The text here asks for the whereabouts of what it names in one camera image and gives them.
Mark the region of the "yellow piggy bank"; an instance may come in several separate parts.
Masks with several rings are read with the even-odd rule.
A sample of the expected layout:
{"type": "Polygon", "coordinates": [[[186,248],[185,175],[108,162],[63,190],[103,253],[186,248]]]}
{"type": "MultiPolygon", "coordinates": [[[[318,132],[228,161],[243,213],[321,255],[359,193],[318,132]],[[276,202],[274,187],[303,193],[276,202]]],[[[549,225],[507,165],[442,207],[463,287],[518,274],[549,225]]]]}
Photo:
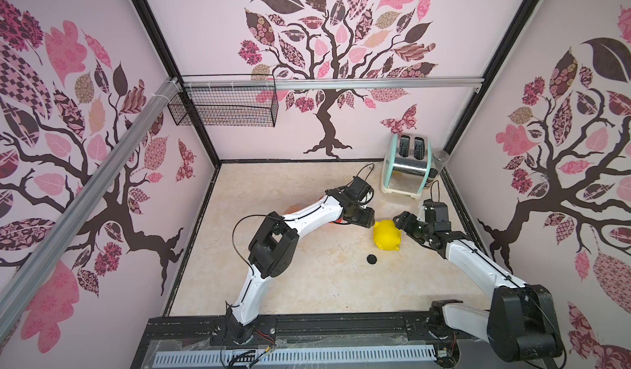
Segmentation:
{"type": "Polygon", "coordinates": [[[401,231],[394,221],[378,221],[373,227],[373,242],[382,251],[398,251],[401,244],[401,231]]]}

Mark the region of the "black plug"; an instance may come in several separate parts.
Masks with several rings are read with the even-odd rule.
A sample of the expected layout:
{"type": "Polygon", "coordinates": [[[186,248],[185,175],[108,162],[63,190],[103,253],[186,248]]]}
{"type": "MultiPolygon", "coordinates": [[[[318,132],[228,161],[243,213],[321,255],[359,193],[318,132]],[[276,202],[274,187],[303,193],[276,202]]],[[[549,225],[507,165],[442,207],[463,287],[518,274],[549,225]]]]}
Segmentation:
{"type": "Polygon", "coordinates": [[[372,255],[372,254],[368,255],[368,256],[367,256],[367,258],[366,258],[366,260],[367,260],[367,262],[368,262],[369,264],[371,264],[371,265],[374,265],[374,264],[376,264],[376,262],[377,262],[377,258],[376,258],[376,256],[375,256],[375,255],[372,255]]]}

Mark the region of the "peach piggy bank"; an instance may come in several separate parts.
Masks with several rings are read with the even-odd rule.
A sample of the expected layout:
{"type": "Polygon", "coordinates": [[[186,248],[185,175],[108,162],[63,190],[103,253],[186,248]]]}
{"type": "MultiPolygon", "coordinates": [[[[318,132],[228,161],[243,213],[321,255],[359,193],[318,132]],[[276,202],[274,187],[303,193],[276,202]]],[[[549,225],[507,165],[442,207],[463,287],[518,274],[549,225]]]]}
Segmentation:
{"type": "Polygon", "coordinates": [[[289,206],[285,211],[284,214],[292,214],[295,213],[297,211],[300,211],[303,208],[303,206],[301,205],[293,205],[293,206],[289,206]]]}

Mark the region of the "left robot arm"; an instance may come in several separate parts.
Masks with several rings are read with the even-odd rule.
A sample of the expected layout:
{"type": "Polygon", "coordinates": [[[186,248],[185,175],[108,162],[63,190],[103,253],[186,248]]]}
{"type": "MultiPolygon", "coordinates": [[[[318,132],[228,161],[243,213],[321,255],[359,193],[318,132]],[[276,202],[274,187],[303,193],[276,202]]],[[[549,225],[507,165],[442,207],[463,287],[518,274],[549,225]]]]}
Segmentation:
{"type": "Polygon", "coordinates": [[[262,215],[262,223],[248,245],[246,280],[236,301],[226,308],[227,335],[238,344],[251,339],[268,283],[289,268],[300,239],[339,220],[366,229],[373,227],[375,211],[368,206],[373,197],[374,189],[360,181],[329,189],[318,201],[294,213],[262,215]]]}

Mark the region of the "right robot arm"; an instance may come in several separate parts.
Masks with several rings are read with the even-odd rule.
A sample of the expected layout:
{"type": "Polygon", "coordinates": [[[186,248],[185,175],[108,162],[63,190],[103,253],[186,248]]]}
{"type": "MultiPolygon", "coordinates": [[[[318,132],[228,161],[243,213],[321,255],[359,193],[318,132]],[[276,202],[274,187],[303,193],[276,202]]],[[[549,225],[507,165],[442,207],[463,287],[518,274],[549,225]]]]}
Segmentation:
{"type": "Polygon", "coordinates": [[[468,235],[454,231],[445,203],[426,200],[423,211],[422,219],[407,211],[395,216],[395,227],[458,267],[491,302],[481,310],[457,299],[435,301],[428,325],[440,334],[463,331],[486,342],[504,362],[556,368],[557,358],[566,359],[551,292],[507,272],[468,235]]]}

